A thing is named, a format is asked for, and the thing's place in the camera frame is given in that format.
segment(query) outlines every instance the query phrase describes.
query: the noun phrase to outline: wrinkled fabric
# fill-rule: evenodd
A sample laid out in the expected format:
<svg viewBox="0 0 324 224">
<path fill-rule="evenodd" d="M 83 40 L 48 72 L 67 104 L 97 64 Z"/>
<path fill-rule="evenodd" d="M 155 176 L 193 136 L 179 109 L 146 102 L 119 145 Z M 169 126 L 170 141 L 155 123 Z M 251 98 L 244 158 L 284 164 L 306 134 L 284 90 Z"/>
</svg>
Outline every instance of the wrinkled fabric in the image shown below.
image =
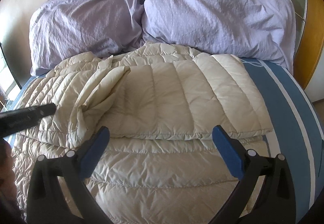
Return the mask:
<svg viewBox="0 0 324 224">
<path fill-rule="evenodd" d="M 258 58 L 293 72 L 291 0 L 145 0 L 144 7 L 143 42 Z"/>
<path fill-rule="evenodd" d="M 139 48 L 142 0 L 49 0 L 30 20 L 31 75 L 91 51 L 97 57 Z"/>
<path fill-rule="evenodd" d="M 179 45 L 147 42 L 105 60 L 90 52 L 64 60 L 30 84 L 18 107 L 49 102 L 57 105 L 56 114 L 16 136 L 19 205 L 26 208 L 40 154 L 54 158 L 77 149 L 104 125 L 111 140 L 85 183 L 114 223 L 208 223 L 237 184 L 211 140 L 213 127 L 221 124 L 264 156 L 261 135 L 273 130 L 237 57 Z M 63 181 L 61 186 L 79 215 Z"/>
</svg>

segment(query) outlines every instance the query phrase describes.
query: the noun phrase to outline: bed sheet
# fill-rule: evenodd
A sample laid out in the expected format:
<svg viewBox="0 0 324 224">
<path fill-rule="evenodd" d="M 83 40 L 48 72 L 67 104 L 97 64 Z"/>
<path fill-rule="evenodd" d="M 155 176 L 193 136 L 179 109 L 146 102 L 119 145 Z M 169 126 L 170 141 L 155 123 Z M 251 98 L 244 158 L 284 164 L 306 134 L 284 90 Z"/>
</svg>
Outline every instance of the bed sheet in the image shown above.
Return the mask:
<svg viewBox="0 0 324 224">
<path fill-rule="evenodd" d="M 324 187 L 322 157 L 323 127 L 306 94 L 284 68 L 262 60 L 242 58 L 245 69 L 262 94 L 274 132 L 263 136 L 271 157 L 287 158 L 295 188 L 296 220 L 312 206 Z M 24 90 L 37 77 L 31 77 L 15 99 L 14 110 Z M 6 140 L 13 146 L 15 135 Z"/>
</svg>

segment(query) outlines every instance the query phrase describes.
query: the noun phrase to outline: floor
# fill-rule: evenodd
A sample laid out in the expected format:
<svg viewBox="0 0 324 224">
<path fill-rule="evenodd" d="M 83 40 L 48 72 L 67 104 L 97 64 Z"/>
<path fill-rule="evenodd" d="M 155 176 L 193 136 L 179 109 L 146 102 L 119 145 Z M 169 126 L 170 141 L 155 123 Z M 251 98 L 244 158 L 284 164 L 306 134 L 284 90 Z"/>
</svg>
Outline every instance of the floor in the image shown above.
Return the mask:
<svg viewBox="0 0 324 224">
<path fill-rule="evenodd" d="M 324 100 L 317 101 L 313 104 L 315 106 L 315 109 L 316 109 L 318 115 L 320 116 L 320 118 L 322 119 L 322 122 L 324 124 Z"/>
</svg>

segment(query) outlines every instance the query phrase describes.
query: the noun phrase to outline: wooden panel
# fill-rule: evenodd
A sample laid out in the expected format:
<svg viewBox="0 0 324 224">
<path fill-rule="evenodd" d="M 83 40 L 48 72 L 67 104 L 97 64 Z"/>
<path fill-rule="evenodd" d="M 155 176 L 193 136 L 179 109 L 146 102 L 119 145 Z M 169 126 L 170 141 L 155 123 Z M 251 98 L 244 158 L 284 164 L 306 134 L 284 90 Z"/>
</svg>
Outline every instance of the wooden panel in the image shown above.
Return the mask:
<svg viewBox="0 0 324 224">
<path fill-rule="evenodd" d="M 294 77 L 306 88 L 316 69 L 324 42 L 324 1 L 307 0 L 305 28 L 294 60 Z"/>
</svg>

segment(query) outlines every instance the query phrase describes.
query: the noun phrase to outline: pillow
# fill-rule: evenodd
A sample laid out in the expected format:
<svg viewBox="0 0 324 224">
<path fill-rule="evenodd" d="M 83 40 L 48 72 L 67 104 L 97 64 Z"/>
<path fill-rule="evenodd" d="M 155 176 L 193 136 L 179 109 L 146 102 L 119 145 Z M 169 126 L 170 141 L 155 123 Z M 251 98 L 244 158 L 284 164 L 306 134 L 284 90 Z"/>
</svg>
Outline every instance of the pillow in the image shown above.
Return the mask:
<svg viewBox="0 0 324 224">
<path fill-rule="evenodd" d="M 30 20 L 31 75 L 91 51 L 97 57 L 139 48 L 142 0 L 49 0 Z"/>
<path fill-rule="evenodd" d="M 290 0 L 145 0 L 143 40 L 270 60 L 293 71 Z"/>
</svg>

